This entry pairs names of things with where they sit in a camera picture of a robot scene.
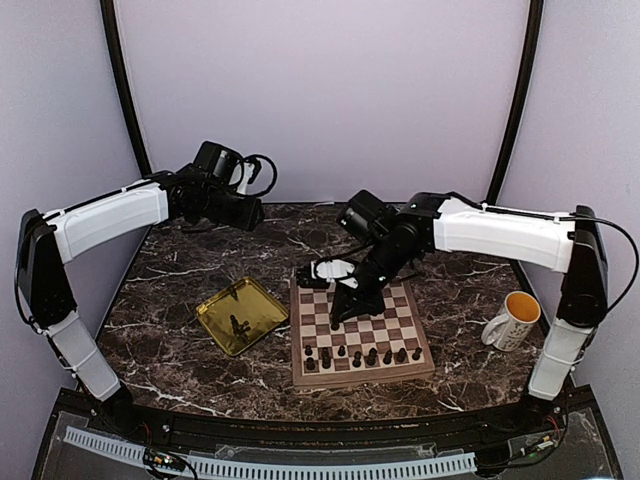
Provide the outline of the gold metal tray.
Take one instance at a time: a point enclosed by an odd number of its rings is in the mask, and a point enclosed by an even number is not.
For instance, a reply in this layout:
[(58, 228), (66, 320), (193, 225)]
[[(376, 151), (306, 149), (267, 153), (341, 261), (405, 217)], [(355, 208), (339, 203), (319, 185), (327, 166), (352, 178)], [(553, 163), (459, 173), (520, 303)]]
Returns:
[[(229, 295), (230, 286), (237, 290), (238, 302)], [(223, 352), (236, 357), (287, 320), (289, 312), (251, 277), (243, 277), (230, 286), (200, 304), (195, 312), (200, 324)], [(240, 323), (249, 322), (251, 330), (247, 333), (247, 343), (234, 337), (230, 314), (234, 314)]]

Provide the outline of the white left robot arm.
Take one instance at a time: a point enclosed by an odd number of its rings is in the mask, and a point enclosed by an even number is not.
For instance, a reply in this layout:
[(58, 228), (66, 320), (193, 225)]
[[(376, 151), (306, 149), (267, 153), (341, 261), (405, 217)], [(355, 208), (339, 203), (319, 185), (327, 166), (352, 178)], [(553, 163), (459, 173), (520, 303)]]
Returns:
[(70, 207), (23, 215), (14, 273), (19, 312), (63, 368), (104, 404), (101, 417), (120, 436), (134, 435), (141, 415), (125, 401), (127, 387), (82, 318), (74, 263), (114, 240), (178, 219), (252, 231), (277, 179), (269, 157), (205, 141), (177, 171), (157, 171)]

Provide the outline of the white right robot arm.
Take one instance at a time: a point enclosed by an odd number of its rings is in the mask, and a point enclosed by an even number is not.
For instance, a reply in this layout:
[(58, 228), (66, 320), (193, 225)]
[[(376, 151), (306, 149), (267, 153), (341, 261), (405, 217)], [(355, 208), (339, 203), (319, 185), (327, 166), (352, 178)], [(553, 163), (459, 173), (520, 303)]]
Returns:
[(337, 222), (369, 251), (351, 263), (319, 260), (315, 279), (336, 285), (333, 324), (379, 314), (383, 288), (411, 261), (434, 251), (472, 252), (533, 263), (563, 274), (561, 297), (542, 353), (529, 379), (528, 396), (510, 413), (521, 434), (549, 416), (587, 339), (608, 312), (607, 264), (593, 211), (541, 213), (475, 203), (464, 196), (420, 192), (401, 208), (366, 190), (358, 192)]

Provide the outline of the wooden chess board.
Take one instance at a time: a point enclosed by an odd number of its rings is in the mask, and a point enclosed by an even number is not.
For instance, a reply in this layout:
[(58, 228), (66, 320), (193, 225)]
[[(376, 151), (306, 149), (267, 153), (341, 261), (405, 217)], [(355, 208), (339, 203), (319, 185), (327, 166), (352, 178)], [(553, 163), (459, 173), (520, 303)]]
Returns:
[[(334, 288), (311, 289), (296, 284), (291, 286), (291, 346), (293, 385), (298, 390), (336, 389), (368, 383), (396, 382), (429, 379), (435, 371), (424, 327), (407, 280), (394, 281), (383, 289), (385, 310), (377, 316), (363, 315), (340, 324), (332, 331), (329, 313)], [(306, 345), (313, 348), (313, 355), (306, 356)], [(346, 355), (339, 357), (338, 348), (344, 345)], [(321, 350), (329, 349), (331, 366), (324, 369)], [(416, 347), (422, 348), (421, 358), (412, 359)], [(366, 364), (371, 348), (376, 348), (375, 366)], [(396, 363), (396, 354), (407, 351), (404, 363)], [(387, 351), (393, 353), (390, 364), (383, 363)], [(362, 353), (361, 366), (354, 368), (354, 353)], [(305, 360), (313, 358), (316, 371), (305, 372)]]

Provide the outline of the pile of dark chess pieces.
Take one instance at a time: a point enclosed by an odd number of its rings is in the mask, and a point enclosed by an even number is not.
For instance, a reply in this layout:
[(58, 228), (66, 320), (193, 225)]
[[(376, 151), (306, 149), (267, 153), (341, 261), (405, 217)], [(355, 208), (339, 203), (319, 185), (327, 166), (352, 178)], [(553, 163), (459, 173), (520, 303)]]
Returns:
[[(233, 286), (229, 287), (229, 295), (234, 301), (236, 302), (239, 301), (237, 290)], [(234, 314), (230, 314), (229, 318), (230, 318), (234, 337), (242, 343), (247, 343), (249, 341), (247, 333), (251, 330), (249, 322), (244, 321), (240, 323)]]

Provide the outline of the white mug orange inside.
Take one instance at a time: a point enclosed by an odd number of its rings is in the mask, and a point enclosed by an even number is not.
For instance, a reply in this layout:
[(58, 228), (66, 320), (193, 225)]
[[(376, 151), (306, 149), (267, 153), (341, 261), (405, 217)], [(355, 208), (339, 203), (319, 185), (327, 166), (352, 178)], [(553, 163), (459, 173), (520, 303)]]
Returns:
[(538, 301), (524, 291), (510, 292), (498, 314), (484, 327), (481, 341), (503, 351), (516, 350), (541, 316)]

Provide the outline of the black front rail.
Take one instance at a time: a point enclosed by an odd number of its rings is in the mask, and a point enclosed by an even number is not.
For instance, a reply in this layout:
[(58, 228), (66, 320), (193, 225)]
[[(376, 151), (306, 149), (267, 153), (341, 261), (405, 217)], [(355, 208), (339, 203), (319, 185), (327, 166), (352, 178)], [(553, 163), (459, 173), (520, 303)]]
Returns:
[(462, 417), (426, 417), (374, 422), (269, 422), (176, 415), (161, 424), (159, 437), (168, 445), (211, 448), (241, 446), (374, 446), (411, 440), (451, 442), (469, 435), (473, 441), (489, 432), (485, 422)]

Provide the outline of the left black frame post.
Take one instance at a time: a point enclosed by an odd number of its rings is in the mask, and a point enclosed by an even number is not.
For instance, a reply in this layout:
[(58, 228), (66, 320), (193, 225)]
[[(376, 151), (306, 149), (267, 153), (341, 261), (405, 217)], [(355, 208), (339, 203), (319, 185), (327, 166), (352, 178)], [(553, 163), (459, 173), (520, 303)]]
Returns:
[(100, 0), (99, 6), (112, 75), (127, 135), (138, 171), (141, 176), (147, 176), (153, 172), (153, 169), (145, 146), (128, 78), (116, 3), (113, 0)]

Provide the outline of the black frame post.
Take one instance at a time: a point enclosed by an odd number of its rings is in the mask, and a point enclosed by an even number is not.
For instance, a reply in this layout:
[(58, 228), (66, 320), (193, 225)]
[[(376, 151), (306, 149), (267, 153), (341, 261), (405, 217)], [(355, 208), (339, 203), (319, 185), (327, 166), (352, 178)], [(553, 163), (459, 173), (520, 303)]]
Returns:
[(112, 75), (127, 135), (138, 171), (141, 176), (147, 176), (153, 172), (153, 169), (145, 146), (128, 78), (116, 3), (113, 0), (100, 0), (99, 6)]
[(523, 47), (505, 131), (489, 183), (485, 200), (495, 204), (499, 199), (516, 145), (525, 110), (544, 12), (543, 0), (531, 0), (524, 33)]

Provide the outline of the right black frame post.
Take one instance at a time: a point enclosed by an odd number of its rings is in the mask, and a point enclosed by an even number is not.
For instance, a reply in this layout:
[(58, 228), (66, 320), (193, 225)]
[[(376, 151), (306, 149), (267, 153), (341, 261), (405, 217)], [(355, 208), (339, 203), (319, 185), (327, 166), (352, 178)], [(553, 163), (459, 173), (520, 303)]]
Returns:
[(505, 131), (489, 183), (485, 200), (495, 204), (499, 199), (516, 145), (525, 110), (544, 12), (543, 0), (531, 0), (524, 33), (523, 47)]

